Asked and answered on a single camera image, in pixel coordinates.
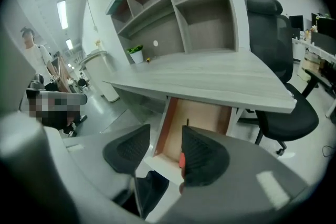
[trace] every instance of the drawer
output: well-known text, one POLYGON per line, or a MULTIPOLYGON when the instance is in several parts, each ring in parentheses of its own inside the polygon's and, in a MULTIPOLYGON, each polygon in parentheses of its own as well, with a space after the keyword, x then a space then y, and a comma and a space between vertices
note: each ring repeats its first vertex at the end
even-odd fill
POLYGON ((162 176, 175 184, 183 180, 179 160, 182 146, 182 126, 214 131, 225 135, 232 108, 169 98, 163 113, 161 128, 153 144, 152 156, 145 162, 162 176))

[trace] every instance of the desk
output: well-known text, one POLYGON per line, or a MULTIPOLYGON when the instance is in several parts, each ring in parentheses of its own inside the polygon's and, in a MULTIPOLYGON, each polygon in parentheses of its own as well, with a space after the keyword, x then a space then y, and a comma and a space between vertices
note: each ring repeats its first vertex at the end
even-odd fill
MULTIPOLYGON (((318 55, 319 57, 321 57, 322 59, 328 61, 329 63, 336 63, 336 56, 335 55, 331 55, 330 53, 322 50, 321 48, 315 46, 315 44, 311 44, 307 41, 304 40, 298 40, 298 39, 292 39, 293 45, 294 44, 300 44, 302 46, 305 46, 306 48, 309 49, 310 52, 318 55)), ((304 56, 303 59, 300 61, 300 66, 299 66, 299 70, 302 69, 302 65, 303 65, 303 61, 304 61, 304 56)), ((333 104, 331 105, 331 107, 329 108, 329 110, 326 112, 326 117, 329 118, 331 113, 334 111, 334 109, 336 108, 336 100, 333 102, 333 104)))
POLYGON ((182 180, 178 158, 187 120, 225 135, 243 109, 290 113, 295 107, 276 75, 247 50, 168 55, 127 66, 106 82, 141 123, 152 124, 145 161, 176 184, 182 180), (161 112, 151 115, 144 96, 161 102, 161 112))

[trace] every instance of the ceiling light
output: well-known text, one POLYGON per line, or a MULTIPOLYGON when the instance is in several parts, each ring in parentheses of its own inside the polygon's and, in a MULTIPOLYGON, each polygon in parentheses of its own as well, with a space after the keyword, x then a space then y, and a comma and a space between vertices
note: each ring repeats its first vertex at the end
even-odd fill
POLYGON ((59 16, 59 20, 62 25, 62 29, 68 28, 67 10, 66 10, 65 0, 57 3, 57 9, 58 9, 58 16, 59 16))
POLYGON ((73 49, 73 46, 72 46, 71 39, 68 39, 68 40, 66 41, 66 43, 67 43, 67 45, 68 45, 69 50, 72 50, 72 49, 73 49))

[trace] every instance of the computer monitor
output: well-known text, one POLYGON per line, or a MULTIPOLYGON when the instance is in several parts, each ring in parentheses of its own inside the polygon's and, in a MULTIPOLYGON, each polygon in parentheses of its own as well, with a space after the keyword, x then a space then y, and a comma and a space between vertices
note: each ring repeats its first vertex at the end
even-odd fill
POLYGON ((292 28, 292 38, 300 39, 300 29, 292 28))
POLYGON ((300 28, 300 31, 304 31, 302 15, 289 16, 289 20, 292 25, 292 28, 300 28))
POLYGON ((317 32, 336 39, 336 20, 318 18, 317 32))
POLYGON ((317 17, 317 14, 314 14, 314 13, 311 14, 311 26, 317 25, 316 17, 317 17))

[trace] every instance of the chair headrest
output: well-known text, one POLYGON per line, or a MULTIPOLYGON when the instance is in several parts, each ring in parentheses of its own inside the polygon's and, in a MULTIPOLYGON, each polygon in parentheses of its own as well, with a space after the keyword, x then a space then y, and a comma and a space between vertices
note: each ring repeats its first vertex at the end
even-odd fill
POLYGON ((246 0, 246 7, 249 12, 267 15, 280 15, 283 11, 277 0, 246 0))

